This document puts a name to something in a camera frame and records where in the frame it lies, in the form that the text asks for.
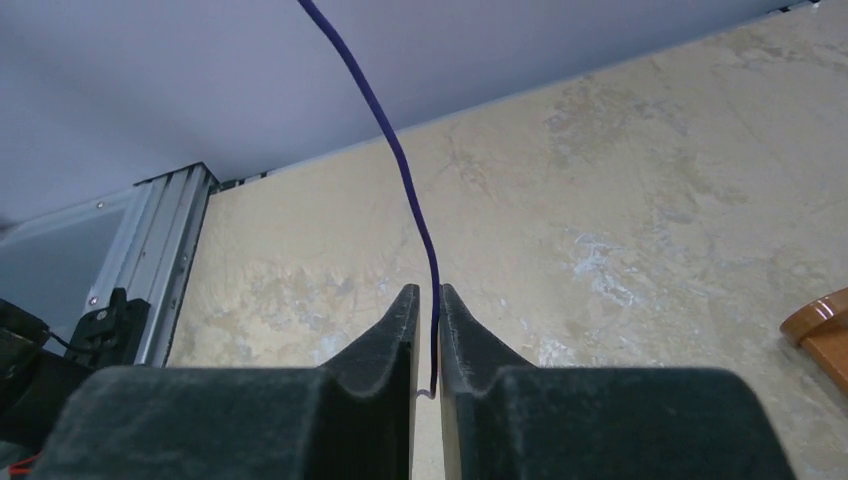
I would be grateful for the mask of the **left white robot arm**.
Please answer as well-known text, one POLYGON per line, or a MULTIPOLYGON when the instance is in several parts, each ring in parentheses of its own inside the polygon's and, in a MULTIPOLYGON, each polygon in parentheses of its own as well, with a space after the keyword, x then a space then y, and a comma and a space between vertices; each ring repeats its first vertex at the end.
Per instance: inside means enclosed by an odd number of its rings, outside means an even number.
POLYGON ((134 363, 151 305, 112 291, 104 308, 83 315, 70 341, 40 318, 1 302, 1 440, 44 445, 69 396, 95 371, 134 363))

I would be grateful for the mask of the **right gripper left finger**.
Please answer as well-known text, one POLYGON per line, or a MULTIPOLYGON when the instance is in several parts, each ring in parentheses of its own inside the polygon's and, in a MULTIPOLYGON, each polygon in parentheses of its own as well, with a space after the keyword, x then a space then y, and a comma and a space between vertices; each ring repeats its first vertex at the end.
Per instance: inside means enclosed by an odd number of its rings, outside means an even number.
POLYGON ((407 479, 420 290, 312 368, 111 367, 69 398, 35 479, 407 479))

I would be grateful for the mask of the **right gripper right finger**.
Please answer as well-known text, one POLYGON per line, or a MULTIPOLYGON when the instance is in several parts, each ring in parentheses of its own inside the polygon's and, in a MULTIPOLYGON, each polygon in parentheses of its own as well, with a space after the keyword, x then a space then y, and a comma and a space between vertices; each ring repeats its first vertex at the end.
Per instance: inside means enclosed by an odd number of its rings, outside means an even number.
POLYGON ((444 285, 449 479, 790 479, 753 390, 715 368, 533 365, 444 285))

